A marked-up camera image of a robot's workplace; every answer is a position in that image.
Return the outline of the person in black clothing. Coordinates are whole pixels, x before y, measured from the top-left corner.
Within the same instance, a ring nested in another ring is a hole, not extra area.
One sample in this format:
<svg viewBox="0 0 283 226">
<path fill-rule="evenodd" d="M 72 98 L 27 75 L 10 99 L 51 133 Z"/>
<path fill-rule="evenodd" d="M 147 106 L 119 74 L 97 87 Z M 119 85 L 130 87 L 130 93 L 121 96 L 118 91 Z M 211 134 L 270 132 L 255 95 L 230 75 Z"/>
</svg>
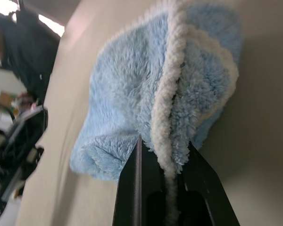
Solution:
<svg viewBox="0 0 283 226">
<path fill-rule="evenodd" d="M 60 36 L 21 1 L 19 9 L 0 13 L 0 69 L 11 71 L 39 103 L 46 97 Z"/>
</svg>

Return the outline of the black equipment frame with lights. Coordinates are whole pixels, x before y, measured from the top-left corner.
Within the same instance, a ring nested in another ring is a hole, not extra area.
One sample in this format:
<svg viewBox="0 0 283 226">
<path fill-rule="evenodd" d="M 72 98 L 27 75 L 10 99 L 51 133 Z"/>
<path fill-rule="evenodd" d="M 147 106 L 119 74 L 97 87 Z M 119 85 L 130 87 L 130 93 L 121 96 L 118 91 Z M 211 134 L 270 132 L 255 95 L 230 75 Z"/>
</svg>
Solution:
<svg viewBox="0 0 283 226">
<path fill-rule="evenodd" d="M 41 105 L 11 118 L 12 125 L 0 130 L 0 211 L 40 161 L 44 149 L 36 144 L 48 126 L 48 110 Z"/>
</svg>

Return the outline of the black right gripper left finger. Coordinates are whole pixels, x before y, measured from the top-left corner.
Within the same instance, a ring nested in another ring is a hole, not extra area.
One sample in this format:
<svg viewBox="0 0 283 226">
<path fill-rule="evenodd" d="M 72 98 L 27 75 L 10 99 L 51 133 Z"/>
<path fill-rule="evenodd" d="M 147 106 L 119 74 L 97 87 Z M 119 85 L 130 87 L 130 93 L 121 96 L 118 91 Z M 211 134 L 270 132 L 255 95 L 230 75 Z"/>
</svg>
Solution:
<svg viewBox="0 0 283 226">
<path fill-rule="evenodd" d="M 120 174 L 112 226 L 164 226 L 165 211 L 163 171 L 139 137 Z"/>
</svg>

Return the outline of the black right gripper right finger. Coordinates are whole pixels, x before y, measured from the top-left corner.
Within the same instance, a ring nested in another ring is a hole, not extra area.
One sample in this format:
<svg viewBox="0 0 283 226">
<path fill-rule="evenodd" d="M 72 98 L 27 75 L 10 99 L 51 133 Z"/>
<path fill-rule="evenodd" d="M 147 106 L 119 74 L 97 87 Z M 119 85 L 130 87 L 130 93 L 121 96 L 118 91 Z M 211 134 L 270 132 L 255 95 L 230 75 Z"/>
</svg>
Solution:
<svg viewBox="0 0 283 226">
<path fill-rule="evenodd" d="M 240 226 L 217 173 L 192 143 L 188 149 L 177 175 L 179 226 Z"/>
</svg>

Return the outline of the brown cardboard box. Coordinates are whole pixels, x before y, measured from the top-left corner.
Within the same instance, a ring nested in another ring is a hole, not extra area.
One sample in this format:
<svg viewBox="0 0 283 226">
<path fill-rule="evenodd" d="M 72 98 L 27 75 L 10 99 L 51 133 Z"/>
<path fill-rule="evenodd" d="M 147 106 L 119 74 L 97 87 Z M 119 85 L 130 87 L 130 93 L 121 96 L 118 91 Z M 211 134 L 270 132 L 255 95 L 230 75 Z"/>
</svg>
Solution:
<svg viewBox="0 0 283 226">
<path fill-rule="evenodd" d="M 15 100 L 16 95 L 6 93 L 1 91 L 0 92 L 0 104 L 9 106 Z"/>
</svg>

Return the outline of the light blue towel white trim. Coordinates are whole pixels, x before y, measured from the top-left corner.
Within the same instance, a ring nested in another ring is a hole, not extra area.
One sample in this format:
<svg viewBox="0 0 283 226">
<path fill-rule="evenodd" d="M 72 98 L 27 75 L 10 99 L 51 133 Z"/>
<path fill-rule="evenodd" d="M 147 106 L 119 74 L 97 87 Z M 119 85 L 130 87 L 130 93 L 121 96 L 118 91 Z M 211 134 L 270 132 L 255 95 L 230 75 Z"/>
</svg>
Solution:
<svg viewBox="0 0 283 226">
<path fill-rule="evenodd" d="M 177 226 L 176 176 L 233 95 L 241 46 L 239 17 L 223 2 L 156 5 L 98 54 L 71 170 L 117 181 L 142 138 L 166 180 L 163 224 Z"/>
</svg>

